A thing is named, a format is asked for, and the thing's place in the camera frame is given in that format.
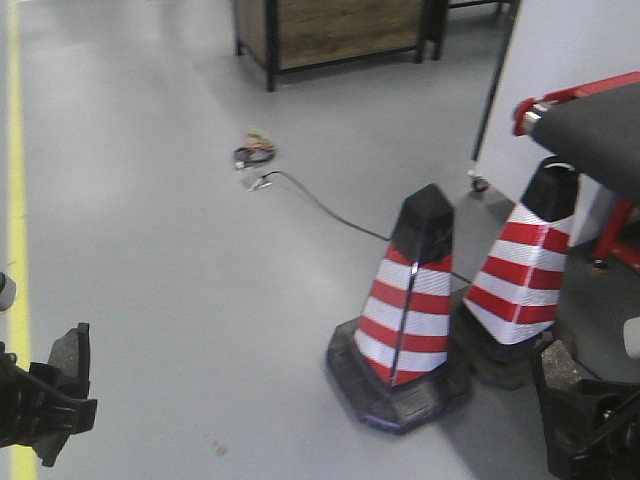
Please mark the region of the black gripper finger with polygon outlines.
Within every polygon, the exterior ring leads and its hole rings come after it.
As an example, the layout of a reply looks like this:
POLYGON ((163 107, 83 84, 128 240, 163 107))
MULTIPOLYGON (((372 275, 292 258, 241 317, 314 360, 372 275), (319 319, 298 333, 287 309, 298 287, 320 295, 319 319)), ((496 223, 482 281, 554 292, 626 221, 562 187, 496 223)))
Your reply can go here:
POLYGON ((93 427, 97 402, 73 398, 55 386, 54 368, 33 362, 27 370, 17 355, 1 350, 1 445, 31 446, 55 432, 70 435, 93 427))
POLYGON ((56 459, 69 437, 70 434, 68 432, 55 432, 40 437, 31 445, 43 467, 53 467, 55 465, 56 459))
POLYGON ((638 479, 639 422, 601 427, 582 439, 556 430, 547 439, 547 466, 558 479, 638 479))
POLYGON ((634 440, 639 437, 639 385, 578 379, 537 382, 547 440, 634 440))

